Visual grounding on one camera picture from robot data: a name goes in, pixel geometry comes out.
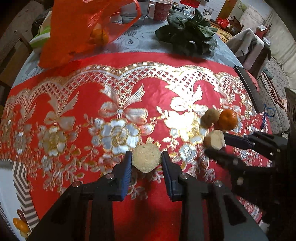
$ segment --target red patterned mug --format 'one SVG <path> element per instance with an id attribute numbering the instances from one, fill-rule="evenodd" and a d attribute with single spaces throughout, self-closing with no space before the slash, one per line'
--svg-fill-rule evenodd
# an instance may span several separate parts
<path id="1" fill-rule="evenodd" d="M 148 18 L 155 21 L 166 20 L 169 10 L 172 7 L 172 3 L 163 0 L 153 0 L 151 5 L 148 7 Z"/>

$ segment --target door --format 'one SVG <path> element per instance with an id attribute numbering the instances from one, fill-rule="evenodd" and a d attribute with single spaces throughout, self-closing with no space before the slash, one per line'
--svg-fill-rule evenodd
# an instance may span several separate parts
<path id="1" fill-rule="evenodd" d="M 229 17 L 231 11 L 233 10 L 237 0 L 226 0 L 218 17 L 222 19 L 226 19 Z"/>

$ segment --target lace tablecloth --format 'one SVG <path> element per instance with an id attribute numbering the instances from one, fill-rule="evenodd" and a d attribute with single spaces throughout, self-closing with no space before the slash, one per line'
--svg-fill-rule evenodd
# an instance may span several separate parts
<path id="1" fill-rule="evenodd" d="M 141 27 L 132 27 L 128 29 L 122 36 L 105 46 L 104 49 L 96 48 L 93 53 L 85 55 L 77 55 L 76 58 L 91 57 L 102 53 L 127 53 L 127 52 L 156 52 L 156 53 L 172 53 L 172 45 L 164 42 L 159 42 L 155 36 L 155 31 L 161 26 L 168 24 L 167 21 L 162 23 L 153 22 L 150 19 L 145 19 L 145 23 Z M 199 56 L 206 60 L 211 60 L 220 64 L 234 67 L 241 66 L 241 63 L 231 52 L 231 50 L 223 43 L 223 41 L 214 35 L 217 40 L 218 47 L 214 50 L 214 56 Z M 21 68 L 12 87 L 23 83 L 27 79 L 41 73 L 43 69 L 38 66 L 39 52 L 32 52 L 29 58 Z"/>

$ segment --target orange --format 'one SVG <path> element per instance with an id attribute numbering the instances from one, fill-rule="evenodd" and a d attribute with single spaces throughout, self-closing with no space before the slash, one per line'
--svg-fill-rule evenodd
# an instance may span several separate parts
<path id="1" fill-rule="evenodd" d="M 24 233 L 28 233 L 30 232 L 29 226 L 23 221 L 23 220 L 19 220 L 19 222 L 17 223 L 18 225 L 18 229 Z"/>
<path id="2" fill-rule="evenodd" d="M 18 223 L 19 221 L 21 221 L 19 218 L 13 218 L 13 224 L 15 225 L 15 227 L 18 229 Z"/>
<path id="3" fill-rule="evenodd" d="M 217 125 L 222 131 L 233 130 L 237 126 L 237 114 L 230 109 L 222 111 Z"/>
<path id="4" fill-rule="evenodd" d="M 91 32 L 91 38 L 93 38 L 94 43 L 99 46 L 106 45 L 109 41 L 107 33 L 100 28 L 94 29 Z"/>

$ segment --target screw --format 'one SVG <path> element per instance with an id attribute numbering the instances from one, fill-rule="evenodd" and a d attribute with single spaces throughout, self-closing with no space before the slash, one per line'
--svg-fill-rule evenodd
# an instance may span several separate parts
<path id="1" fill-rule="evenodd" d="M 222 187 L 222 186 L 223 186 L 223 182 L 221 182 L 221 181 L 219 181 L 219 180 L 216 180 L 216 181 L 214 181 L 214 185 L 215 185 L 216 187 Z"/>
<path id="2" fill-rule="evenodd" d="M 237 158 L 234 158 L 233 161 L 232 161 L 232 164 L 237 166 L 237 164 L 239 163 L 238 159 Z"/>
<path id="3" fill-rule="evenodd" d="M 188 175 L 187 173 L 182 172 L 182 173 L 180 174 L 180 177 L 181 177 L 182 179 L 187 179 L 187 178 L 189 178 L 189 175 Z"/>
<path id="4" fill-rule="evenodd" d="M 238 185 L 238 186 L 241 186 L 243 183 L 244 183 L 244 178 L 243 178 L 243 177 L 239 177 L 239 178 L 237 179 L 237 185 Z"/>
<path id="5" fill-rule="evenodd" d="M 112 180 L 114 178 L 114 174 L 113 173 L 108 173 L 105 176 L 107 179 Z"/>
<path id="6" fill-rule="evenodd" d="M 80 185 L 81 185 L 81 182 L 80 181 L 74 181 L 72 183 L 72 187 L 75 187 L 75 188 L 79 187 Z"/>

